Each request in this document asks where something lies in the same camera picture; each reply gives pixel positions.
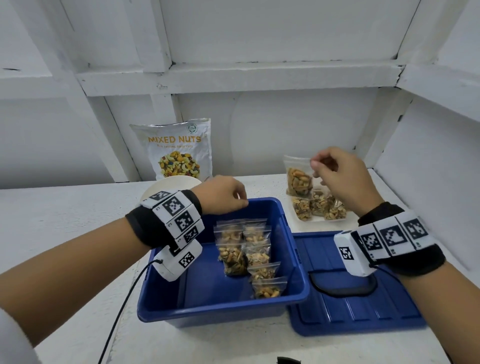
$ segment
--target blue tray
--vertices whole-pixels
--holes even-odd
[[[249,277],[226,277],[218,261],[213,226],[217,220],[267,218],[272,226],[272,262],[281,262],[278,276],[286,276],[288,285],[282,296],[253,299]],[[305,271],[300,267],[296,246],[280,201],[276,198],[251,199],[249,206],[222,216],[203,217],[205,230],[197,240],[202,254],[180,279],[167,282],[149,267],[137,305],[143,322],[168,320],[177,327],[276,316],[288,305],[304,301],[310,290]],[[155,249],[150,260],[158,253]]]
[[[326,288],[365,285],[366,278],[345,270],[333,240],[336,233],[293,234],[305,272],[332,270],[314,274],[317,284]],[[293,329],[302,336],[318,336],[425,327],[405,288],[382,271],[375,276],[378,288],[367,297],[332,298],[311,287],[306,301],[288,308]]]

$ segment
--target white table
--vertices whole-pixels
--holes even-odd
[[[382,196],[402,202],[371,171]],[[302,222],[285,196],[285,175],[238,177],[252,197],[273,196],[292,232],[343,230],[344,222]],[[31,188],[0,191],[0,272],[114,219],[124,216],[153,182]],[[463,267],[445,251],[447,258]],[[148,256],[133,265],[72,319],[41,343],[44,364],[96,363],[128,289]],[[142,363],[276,363],[288,356],[303,363],[445,363],[449,361],[429,328],[389,333],[304,338],[281,317],[177,329],[165,322],[144,324],[136,316],[141,284],[125,307],[104,361]]]

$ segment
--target white bowl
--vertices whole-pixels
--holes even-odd
[[[190,176],[170,176],[152,184],[144,192],[140,201],[145,200],[153,194],[164,190],[189,190],[202,182],[195,177]]]

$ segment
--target halal logo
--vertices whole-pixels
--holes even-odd
[[[195,134],[197,132],[197,124],[188,124],[187,130],[190,134]]]

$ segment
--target hand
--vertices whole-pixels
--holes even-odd
[[[321,177],[333,195],[362,217],[384,200],[378,193],[365,163],[336,146],[317,153],[310,160],[314,177]]]
[[[202,213],[221,215],[248,206],[245,186],[229,176],[216,176],[192,188],[200,200]]]

